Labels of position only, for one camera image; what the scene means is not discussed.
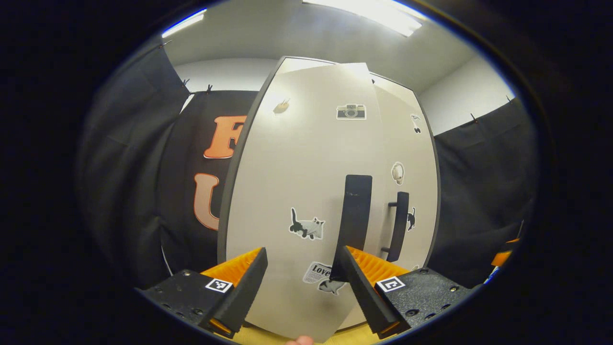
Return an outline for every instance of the cabinet door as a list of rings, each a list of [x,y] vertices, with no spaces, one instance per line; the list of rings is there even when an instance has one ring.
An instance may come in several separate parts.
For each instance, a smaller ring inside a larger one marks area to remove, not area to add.
[[[278,112],[285,100],[289,106]],[[348,104],[363,106],[365,119],[338,119],[337,108]],[[244,138],[226,230],[227,260],[255,247],[267,249],[268,268],[246,321],[323,342],[357,304],[348,283],[320,285],[334,258],[348,174],[372,176],[364,249],[379,253],[389,201],[381,181],[390,179],[382,130],[364,63],[272,79]],[[300,226],[292,227],[292,209]],[[308,235],[291,231],[297,228]]]
[[[398,192],[409,193],[411,221],[407,223],[400,257],[395,265],[408,270],[423,267],[434,240],[438,209],[438,170],[428,123],[413,91],[378,76],[371,76],[381,114],[381,140],[385,147],[386,176],[377,181],[385,189],[385,200],[395,201]],[[392,178],[392,166],[400,162],[404,176],[402,184]],[[390,247],[394,229],[395,208],[384,208],[378,228],[368,231],[381,233],[378,246],[369,252],[387,258],[381,247]],[[365,322],[359,306],[349,313],[339,329]]]

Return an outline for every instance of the black metal plate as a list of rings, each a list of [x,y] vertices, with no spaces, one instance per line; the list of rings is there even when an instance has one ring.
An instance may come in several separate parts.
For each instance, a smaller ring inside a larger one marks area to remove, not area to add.
[[[144,294],[168,312],[198,325],[203,320],[210,320],[223,299],[234,289],[234,286],[225,292],[209,289],[206,286],[212,280],[211,277],[184,269],[144,291]]]
[[[387,291],[381,287],[386,284]],[[436,318],[471,291],[429,268],[417,269],[398,277],[385,279],[378,282],[375,289],[381,298],[389,306],[393,306],[411,327]]]

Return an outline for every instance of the white ceiling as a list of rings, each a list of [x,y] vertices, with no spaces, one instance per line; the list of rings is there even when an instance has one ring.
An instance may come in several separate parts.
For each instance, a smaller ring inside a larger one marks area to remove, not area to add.
[[[230,0],[166,39],[174,66],[221,58],[305,56],[366,62],[371,72],[420,93],[475,56],[431,21],[410,37],[366,18],[301,0]]]

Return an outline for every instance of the black cat sticker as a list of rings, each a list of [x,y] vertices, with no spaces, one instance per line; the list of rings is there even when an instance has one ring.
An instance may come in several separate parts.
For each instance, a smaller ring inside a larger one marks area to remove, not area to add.
[[[406,222],[409,223],[409,228],[407,231],[411,231],[411,229],[415,228],[415,207],[413,207],[413,213],[409,212],[409,215],[406,218]]]
[[[330,279],[326,279],[319,283],[318,290],[323,292],[329,292],[338,296],[338,291],[345,286],[345,282],[331,281]]]
[[[313,220],[296,220],[296,210],[292,207],[292,225],[289,226],[289,232],[312,241],[323,239],[325,222],[317,217],[313,217]]]
[[[419,129],[417,123],[415,123],[415,121],[421,121],[419,116],[415,114],[411,114],[411,121],[413,121],[413,130],[415,131],[415,133],[420,134],[421,130]]]

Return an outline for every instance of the black banner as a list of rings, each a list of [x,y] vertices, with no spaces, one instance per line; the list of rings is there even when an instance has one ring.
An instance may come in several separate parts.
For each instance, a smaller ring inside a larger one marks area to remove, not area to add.
[[[256,91],[196,93],[175,122],[160,162],[162,248],[170,269],[203,271],[217,264],[224,184]]]

